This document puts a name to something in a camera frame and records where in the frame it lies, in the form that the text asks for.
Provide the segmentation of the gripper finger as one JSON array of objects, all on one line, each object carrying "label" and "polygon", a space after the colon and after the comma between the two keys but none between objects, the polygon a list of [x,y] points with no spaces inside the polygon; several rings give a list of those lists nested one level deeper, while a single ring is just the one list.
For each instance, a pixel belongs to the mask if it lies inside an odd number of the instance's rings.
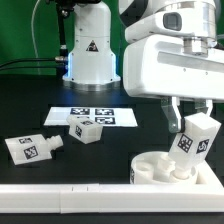
[{"label": "gripper finger", "polygon": [[168,129],[171,133],[181,133],[185,130],[185,121],[180,111],[180,99],[178,97],[163,97],[161,99],[162,110],[168,120]]},{"label": "gripper finger", "polygon": [[213,110],[213,101],[209,99],[196,100],[195,109],[197,112],[202,112],[206,114],[207,116],[210,116]]}]

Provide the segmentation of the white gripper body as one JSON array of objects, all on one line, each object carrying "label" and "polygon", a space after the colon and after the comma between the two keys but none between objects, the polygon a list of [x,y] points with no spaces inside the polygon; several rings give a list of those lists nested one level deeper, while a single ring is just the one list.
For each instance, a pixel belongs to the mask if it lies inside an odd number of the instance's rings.
[{"label": "white gripper body", "polygon": [[224,101],[224,51],[208,56],[183,53],[179,38],[152,35],[130,44],[124,52],[123,84],[129,96]]}]

